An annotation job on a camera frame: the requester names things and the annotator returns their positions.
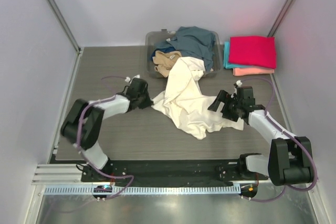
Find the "cream white t shirt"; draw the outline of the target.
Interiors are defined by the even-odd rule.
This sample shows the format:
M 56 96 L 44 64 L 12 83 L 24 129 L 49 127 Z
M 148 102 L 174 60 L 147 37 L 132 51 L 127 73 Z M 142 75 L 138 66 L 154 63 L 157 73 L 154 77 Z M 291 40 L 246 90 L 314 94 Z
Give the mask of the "cream white t shirt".
M 164 91 L 153 98 L 152 108 L 170 118 L 174 125 L 198 140 L 206 133 L 231 127 L 244 129 L 244 121 L 227 120 L 218 112 L 209 111 L 215 96 L 201 93 L 198 81 L 203 77 L 204 63 L 194 57 L 182 57 L 177 60 L 167 78 Z

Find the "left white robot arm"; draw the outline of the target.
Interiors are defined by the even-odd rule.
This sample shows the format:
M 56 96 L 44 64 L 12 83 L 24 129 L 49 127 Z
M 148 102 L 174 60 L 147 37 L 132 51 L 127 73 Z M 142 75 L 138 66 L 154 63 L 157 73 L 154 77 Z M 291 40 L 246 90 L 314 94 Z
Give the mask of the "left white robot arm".
M 72 105 L 60 129 L 60 135 L 78 149 L 86 162 L 94 167 L 93 176 L 100 182 L 111 177 L 108 156 L 98 143 L 103 120 L 153 104 L 148 86 L 126 86 L 109 98 L 95 101 L 78 99 Z

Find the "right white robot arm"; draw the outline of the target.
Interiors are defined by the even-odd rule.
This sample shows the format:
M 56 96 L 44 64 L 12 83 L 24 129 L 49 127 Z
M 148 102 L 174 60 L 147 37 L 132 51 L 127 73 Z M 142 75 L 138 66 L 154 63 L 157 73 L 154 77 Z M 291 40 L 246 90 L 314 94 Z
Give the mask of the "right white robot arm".
M 317 168 L 312 158 L 310 140 L 296 136 L 281 126 L 266 108 L 256 104 L 252 87 L 237 88 L 230 94 L 220 90 L 208 110 L 222 114 L 232 122 L 243 120 L 254 128 L 270 145 L 268 156 L 242 154 L 236 172 L 241 179 L 248 180 L 255 173 L 270 178 L 275 186 L 293 187 L 317 183 Z

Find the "clear plastic bin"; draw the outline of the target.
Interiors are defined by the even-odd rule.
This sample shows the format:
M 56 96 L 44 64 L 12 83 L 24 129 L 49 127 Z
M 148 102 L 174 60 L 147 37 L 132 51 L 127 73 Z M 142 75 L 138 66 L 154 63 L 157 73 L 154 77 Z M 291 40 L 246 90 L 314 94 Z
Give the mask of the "clear plastic bin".
M 215 76 L 222 68 L 223 48 L 216 32 L 196 26 L 180 27 L 177 31 L 151 31 L 145 38 L 146 70 L 151 77 L 163 77 L 155 70 L 153 57 L 157 52 L 178 51 L 183 57 L 194 57 L 204 62 L 206 74 Z

